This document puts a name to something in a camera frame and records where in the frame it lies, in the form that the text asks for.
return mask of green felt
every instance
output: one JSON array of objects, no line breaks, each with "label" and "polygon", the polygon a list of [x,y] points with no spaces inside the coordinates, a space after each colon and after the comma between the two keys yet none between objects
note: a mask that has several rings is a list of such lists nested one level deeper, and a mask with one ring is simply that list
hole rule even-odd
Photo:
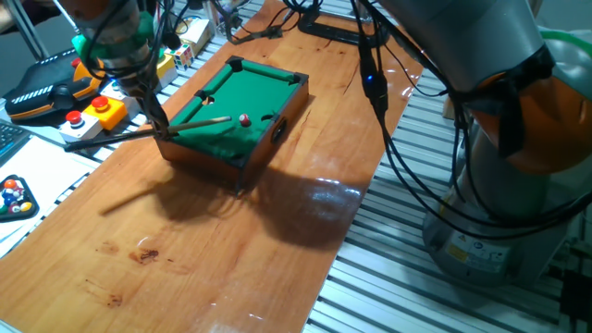
[{"label": "green felt", "polygon": [[[279,112],[299,87],[298,84],[290,85],[292,74],[285,75],[281,70],[252,64],[243,62],[244,70],[236,73],[226,65],[203,89],[215,101],[202,105],[202,99],[195,97],[171,125],[225,116],[231,116],[231,121],[184,130],[173,140],[224,160],[250,154],[271,122],[270,119],[262,120],[262,117]],[[241,114],[249,116],[250,127],[244,128],[240,124]]]}]

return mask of white box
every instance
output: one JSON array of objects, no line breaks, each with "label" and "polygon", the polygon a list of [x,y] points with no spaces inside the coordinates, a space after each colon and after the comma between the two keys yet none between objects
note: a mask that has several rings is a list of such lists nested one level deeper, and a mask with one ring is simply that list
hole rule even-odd
[{"label": "white box", "polygon": [[80,116],[82,117],[82,121],[84,121],[84,124],[82,124],[81,127],[74,129],[69,122],[65,122],[59,127],[59,134],[65,142],[92,139],[103,130],[98,117],[87,115],[85,113],[81,113]]},{"label": "white box", "polygon": [[114,81],[110,81],[109,84],[103,88],[101,95],[122,102],[128,111],[128,115],[126,116],[126,119],[128,120],[134,119],[141,111],[138,101],[136,101],[135,98],[129,97],[123,93],[117,86],[117,83]]},{"label": "white box", "polygon": [[181,34],[179,38],[184,42],[188,43],[193,52],[193,56],[197,58],[204,45],[212,37],[212,32],[208,29],[209,19],[194,19],[191,23],[187,32]]}]

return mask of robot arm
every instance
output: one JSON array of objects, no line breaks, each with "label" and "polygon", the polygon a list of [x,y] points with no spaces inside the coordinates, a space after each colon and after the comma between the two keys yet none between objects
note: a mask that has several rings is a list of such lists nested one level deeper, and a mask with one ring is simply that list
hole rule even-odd
[{"label": "robot arm", "polygon": [[592,92],[571,87],[581,73],[553,68],[526,1],[379,2],[515,167],[549,174],[592,153]]}]

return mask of red billiard ball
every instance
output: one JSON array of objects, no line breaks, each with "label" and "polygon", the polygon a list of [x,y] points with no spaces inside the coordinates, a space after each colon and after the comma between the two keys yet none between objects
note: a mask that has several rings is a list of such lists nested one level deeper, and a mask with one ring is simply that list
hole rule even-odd
[{"label": "red billiard ball", "polygon": [[240,125],[243,127],[251,126],[251,120],[249,119],[249,116],[247,116],[247,114],[240,115],[239,122],[240,122]]},{"label": "red billiard ball", "polygon": [[10,207],[8,207],[8,213],[16,214],[20,213],[20,206],[18,203],[12,203]]}]

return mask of wooden board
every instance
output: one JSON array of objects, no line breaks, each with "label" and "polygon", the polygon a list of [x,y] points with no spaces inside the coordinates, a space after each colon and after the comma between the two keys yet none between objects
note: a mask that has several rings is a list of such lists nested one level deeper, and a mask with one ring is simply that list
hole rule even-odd
[{"label": "wooden board", "polygon": [[[267,1],[247,29],[281,6]],[[173,168],[154,140],[124,143],[0,260],[0,318],[24,332],[302,329],[384,152],[379,127],[356,47],[297,30],[227,43],[166,102],[168,115],[231,55],[310,75],[309,105],[257,188],[235,200]],[[383,56],[392,130],[411,89]]]}]

